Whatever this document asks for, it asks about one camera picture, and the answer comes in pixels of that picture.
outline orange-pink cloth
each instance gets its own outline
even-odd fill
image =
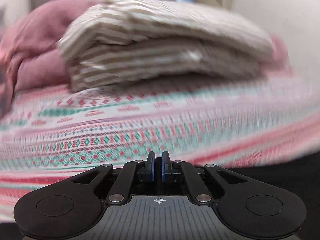
[[[13,91],[69,83],[56,42],[92,0],[53,0],[33,10],[4,33],[0,43],[0,118]]]

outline folded blanket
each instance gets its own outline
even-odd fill
[[[53,0],[10,27],[0,43],[0,118],[10,109],[13,91],[69,83],[56,42],[70,23],[97,4]]]
[[[270,35],[241,16],[163,0],[105,0],[57,45],[73,91],[191,71],[255,76],[273,56]]]

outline gray gripper base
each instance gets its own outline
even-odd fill
[[[186,196],[133,196],[72,240],[246,240],[223,225],[210,207]],[[286,240],[296,240],[295,236]]]

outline silver screw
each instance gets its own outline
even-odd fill
[[[211,197],[207,194],[200,194],[196,196],[196,200],[199,202],[208,202],[211,200]]]
[[[120,202],[123,201],[124,197],[120,194],[113,194],[108,198],[111,202]]]

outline patterned bedspread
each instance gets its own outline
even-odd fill
[[[18,93],[0,122],[0,220],[31,190],[168,150],[224,167],[266,165],[320,146],[320,95],[287,75],[237,83],[189,75],[70,94]]]

